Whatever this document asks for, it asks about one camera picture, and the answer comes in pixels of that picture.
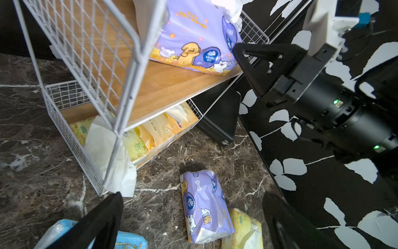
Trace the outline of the purple white tissue pack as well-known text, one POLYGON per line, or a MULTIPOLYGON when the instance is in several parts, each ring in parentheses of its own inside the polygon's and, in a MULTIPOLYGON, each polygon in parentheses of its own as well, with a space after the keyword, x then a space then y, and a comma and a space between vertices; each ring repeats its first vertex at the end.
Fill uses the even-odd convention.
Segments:
POLYGON ((150 60, 211 75, 237 66, 232 50, 243 40, 237 22, 216 1, 166 1, 150 60))

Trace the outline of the light blue tissue pack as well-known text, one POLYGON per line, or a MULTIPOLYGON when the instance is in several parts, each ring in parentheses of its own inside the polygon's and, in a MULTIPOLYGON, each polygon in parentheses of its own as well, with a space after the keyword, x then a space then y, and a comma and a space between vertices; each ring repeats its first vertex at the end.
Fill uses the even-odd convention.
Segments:
MULTIPOLYGON (((64 234, 66 234, 77 221, 62 219, 53 224, 41 237, 34 249, 45 249, 64 234)), ((147 249, 147 241, 137 234, 118 231, 115 249, 147 249)))

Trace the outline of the pale yellow tissue pack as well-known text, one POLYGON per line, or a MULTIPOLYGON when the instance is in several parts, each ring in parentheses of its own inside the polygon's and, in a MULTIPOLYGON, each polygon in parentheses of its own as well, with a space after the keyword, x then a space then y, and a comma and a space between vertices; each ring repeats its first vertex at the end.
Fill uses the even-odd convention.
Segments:
POLYGON ((229 209, 235 229, 222 239, 222 249, 263 249, 262 225, 237 208, 229 209))

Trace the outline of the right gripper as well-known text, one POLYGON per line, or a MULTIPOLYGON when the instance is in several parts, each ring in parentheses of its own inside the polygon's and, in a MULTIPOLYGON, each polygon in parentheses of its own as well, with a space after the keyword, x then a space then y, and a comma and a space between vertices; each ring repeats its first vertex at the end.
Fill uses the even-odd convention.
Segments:
POLYGON ((289 109, 320 131, 342 126, 358 109, 354 93, 324 72, 335 52, 328 44, 313 56, 294 44, 237 43, 233 48, 256 96, 275 84, 267 107, 289 109))

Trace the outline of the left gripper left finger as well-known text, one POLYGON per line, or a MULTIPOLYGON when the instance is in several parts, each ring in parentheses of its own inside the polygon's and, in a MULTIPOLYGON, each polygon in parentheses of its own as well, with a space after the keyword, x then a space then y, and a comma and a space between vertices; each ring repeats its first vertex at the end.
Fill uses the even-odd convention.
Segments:
POLYGON ((123 200, 119 192, 109 195, 49 249, 113 249, 121 224, 123 200))

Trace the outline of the purple tissue pack top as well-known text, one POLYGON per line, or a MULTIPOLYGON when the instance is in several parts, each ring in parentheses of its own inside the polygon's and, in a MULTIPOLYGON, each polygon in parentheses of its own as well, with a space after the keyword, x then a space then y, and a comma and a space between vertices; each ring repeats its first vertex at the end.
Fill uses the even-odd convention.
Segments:
POLYGON ((204 244, 235 232, 214 171, 185 172, 180 175, 180 186, 189 242, 204 244))

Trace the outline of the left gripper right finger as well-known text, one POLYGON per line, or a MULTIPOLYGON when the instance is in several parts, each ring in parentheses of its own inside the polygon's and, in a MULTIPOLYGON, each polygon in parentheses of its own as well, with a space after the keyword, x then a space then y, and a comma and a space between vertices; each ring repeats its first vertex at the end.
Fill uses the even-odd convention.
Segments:
POLYGON ((279 196, 266 192, 264 217, 276 249, 341 249, 339 242, 325 235, 279 196))

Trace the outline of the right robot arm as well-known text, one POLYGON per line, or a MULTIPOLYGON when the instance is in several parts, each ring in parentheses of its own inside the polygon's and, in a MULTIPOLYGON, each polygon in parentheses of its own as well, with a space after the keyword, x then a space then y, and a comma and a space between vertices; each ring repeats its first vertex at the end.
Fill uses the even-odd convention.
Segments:
POLYGON ((371 79, 392 82, 398 59, 366 72, 351 91, 323 71, 335 53, 329 44, 312 56, 296 44, 238 43, 233 48, 256 96, 270 109, 290 106, 295 115, 291 126, 301 124, 322 134, 324 139, 316 143, 332 150, 338 162, 387 159, 398 150, 398 104, 374 100, 360 85, 371 79))

